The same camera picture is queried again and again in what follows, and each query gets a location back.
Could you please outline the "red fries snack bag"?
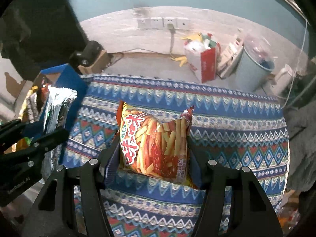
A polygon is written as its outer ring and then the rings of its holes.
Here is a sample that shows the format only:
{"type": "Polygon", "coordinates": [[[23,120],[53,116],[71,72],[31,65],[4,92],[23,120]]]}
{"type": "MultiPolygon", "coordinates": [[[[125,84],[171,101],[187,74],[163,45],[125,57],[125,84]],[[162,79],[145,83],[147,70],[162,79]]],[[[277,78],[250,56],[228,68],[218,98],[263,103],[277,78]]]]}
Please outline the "red fries snack bag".
{"type": "Polygon", "coordinates": [[[193,112],[191,106],[178,119],[161,122],[150,113],[120,101],[116,119],[121,168],[193,188],[187,150],[193,112]]]}

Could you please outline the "patterned blue cloth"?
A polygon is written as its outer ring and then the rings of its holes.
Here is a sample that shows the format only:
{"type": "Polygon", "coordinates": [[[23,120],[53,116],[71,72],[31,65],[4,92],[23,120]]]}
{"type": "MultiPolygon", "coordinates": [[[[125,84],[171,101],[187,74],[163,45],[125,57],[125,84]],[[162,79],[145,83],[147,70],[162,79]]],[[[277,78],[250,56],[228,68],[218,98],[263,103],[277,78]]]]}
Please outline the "patterned blue cloth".
{"type": "MultiPolygon", "coordinates": [[[[193,106],[190,136],[207,158],[249,167],[279,210],[288,178],[289,134],[273,97],[196,83],[132,75],[85,76],[88,90],[60,162],[78,167],[108,148],[120,101],[160,121],[193,106]]],[[[189,236],[205,193],[118,170],[102,201],[115,236],[189,236]]]]}

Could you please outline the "light blue trash bin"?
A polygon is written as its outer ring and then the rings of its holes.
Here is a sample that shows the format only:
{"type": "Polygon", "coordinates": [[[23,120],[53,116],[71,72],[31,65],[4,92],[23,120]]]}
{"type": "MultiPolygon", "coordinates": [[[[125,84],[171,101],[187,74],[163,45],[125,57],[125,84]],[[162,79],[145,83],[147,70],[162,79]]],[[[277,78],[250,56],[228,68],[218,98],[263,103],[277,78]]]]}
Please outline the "light blue trash bin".
{"type": "Polygon", "coordinates": [[[235,83],[238,90],[245,92],[256,91],[275,68],[274,62],[270,59],[256,61],[253,56],[243,49],[241,59],[237,66],[235,83]]]}

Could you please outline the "white wall socket strip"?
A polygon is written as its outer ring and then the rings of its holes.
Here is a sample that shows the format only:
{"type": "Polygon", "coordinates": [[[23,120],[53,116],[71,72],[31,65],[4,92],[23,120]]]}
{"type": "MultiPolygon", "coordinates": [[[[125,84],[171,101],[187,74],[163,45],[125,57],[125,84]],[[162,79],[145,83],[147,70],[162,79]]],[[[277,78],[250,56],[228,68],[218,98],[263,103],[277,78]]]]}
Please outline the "white wall socket strip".
{"type": "Polygon", "coordinates": [[[189,18],[184,17],[150,17],[137,19],[139,29],[174,29],[190,30],[191,23],[189,18]]]}

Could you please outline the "banana peel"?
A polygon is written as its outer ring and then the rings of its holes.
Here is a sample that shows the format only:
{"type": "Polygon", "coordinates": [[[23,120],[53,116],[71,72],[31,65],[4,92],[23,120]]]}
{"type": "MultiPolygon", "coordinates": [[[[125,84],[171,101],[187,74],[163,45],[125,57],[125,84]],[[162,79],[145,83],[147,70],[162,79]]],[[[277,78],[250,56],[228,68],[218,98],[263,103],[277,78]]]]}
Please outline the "banana peel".
{"type": "Polygon", "coordinates": [[[184,66],[187,63],[187,58],[186,56],[180,56],[180,57],[175,57],[173,55],[171,55],[171,59],[175,62],[179,63],[179,67],[184,66]]]}

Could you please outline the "black spotlight lamp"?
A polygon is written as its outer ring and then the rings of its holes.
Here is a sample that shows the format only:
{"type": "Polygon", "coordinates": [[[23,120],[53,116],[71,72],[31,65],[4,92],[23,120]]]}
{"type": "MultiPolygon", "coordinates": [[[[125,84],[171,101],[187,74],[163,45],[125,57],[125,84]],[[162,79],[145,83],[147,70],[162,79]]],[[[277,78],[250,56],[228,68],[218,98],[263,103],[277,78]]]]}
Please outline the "black spotlight lamp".
{"type": "Polygon", "coordinates": [[[89,67],[96,61],[102,50],[101,44],[96,41],[89,41],[83,51],[75,51],[70,56],[69,64],[74,68],[79,65],[89,67]]]}

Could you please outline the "blue cardboard box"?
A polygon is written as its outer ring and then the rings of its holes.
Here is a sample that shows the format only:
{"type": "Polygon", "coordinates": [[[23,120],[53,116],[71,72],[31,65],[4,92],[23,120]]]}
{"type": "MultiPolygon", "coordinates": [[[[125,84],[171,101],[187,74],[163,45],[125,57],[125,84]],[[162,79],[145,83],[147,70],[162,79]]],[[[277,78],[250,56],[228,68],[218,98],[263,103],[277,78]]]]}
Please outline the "blue cardboard box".
{"type": "Polygon", "coordinates": [[[16,150],[29,147],[32,140],[58,128],[63,129],[58,136],[63,140],[60,146],[64,147],[86,91],[86,82],[69,64],[42,70],[35,78],[19,116],[22,122],[35,126],[17,142],[16,150]]]}

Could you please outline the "yellow chips pack in box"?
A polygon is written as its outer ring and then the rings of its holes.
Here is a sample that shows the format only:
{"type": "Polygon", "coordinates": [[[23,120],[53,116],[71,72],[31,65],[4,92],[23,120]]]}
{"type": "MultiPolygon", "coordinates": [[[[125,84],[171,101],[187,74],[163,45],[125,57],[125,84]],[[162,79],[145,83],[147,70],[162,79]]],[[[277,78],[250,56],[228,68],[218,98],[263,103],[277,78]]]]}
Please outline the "yellow chips pack in box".
{"type": "Polygon", "coordinates": [[[20,109],[18,119],[22,122],[36,122],[39,120],[42,107],[44,105],[44,96],[42,88],[33,86],[27,93],[26,98],[20,109]]]}

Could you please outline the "silver snack bag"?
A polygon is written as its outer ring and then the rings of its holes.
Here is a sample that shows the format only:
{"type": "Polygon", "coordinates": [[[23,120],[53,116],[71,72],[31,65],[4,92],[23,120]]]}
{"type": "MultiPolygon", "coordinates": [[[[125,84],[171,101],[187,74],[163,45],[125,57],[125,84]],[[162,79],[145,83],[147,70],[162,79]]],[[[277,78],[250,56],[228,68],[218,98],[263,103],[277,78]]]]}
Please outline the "silver snack bag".
{"type": "MultiPolygon", "coordinates": [[[[45,134],[53,132],[58,127],[65,127],[69,109],[77,98],[77,91],[70,88],[49,86],[48,91],[48,100],[43,114],[45,134]]],[[[51,172],[56,169],[61,151],[62,144],[45,154],[41,168],[43,181],[46,181],[51,172]]]]}

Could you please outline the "white carton box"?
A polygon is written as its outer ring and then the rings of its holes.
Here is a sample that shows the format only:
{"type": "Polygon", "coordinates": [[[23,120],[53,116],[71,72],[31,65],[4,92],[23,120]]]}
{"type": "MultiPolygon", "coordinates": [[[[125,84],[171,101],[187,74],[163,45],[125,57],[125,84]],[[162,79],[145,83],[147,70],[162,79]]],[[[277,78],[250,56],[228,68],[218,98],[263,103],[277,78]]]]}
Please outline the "white carton box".
{"type": "Polygon", "coordinates": [[[244,49],[244,40],[235,35],[233,40],[228,44],[220,56],[217,64],[217,75],[221,79],[228,78],[237,67],[244,49]]]}

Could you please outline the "red white paper bag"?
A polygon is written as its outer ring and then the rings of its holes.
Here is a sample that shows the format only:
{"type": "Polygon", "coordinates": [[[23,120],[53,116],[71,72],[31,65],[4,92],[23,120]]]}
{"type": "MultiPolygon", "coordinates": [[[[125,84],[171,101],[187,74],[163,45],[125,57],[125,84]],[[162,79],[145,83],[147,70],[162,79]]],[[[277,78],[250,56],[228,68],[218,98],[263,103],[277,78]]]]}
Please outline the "red white paper bag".
{"type": "Polygon", "coordinates": [[[195,33],[185,37],[184,52],[191,71],[200,83],[215,79],[221,46],[213,34],[195,33]]]}

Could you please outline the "black cabinet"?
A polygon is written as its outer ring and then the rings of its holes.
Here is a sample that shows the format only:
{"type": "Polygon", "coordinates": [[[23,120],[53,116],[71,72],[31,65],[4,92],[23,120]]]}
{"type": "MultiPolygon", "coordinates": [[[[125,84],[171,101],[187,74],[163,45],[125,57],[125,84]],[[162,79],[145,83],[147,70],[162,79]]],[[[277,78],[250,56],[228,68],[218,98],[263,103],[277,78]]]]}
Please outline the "black cabinet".
{"type": "Polygon", "coordinates": [[[87,42],[68,0],[13,0],[1,15],[1,55],[24,80],[68,63],[87,42]]]}

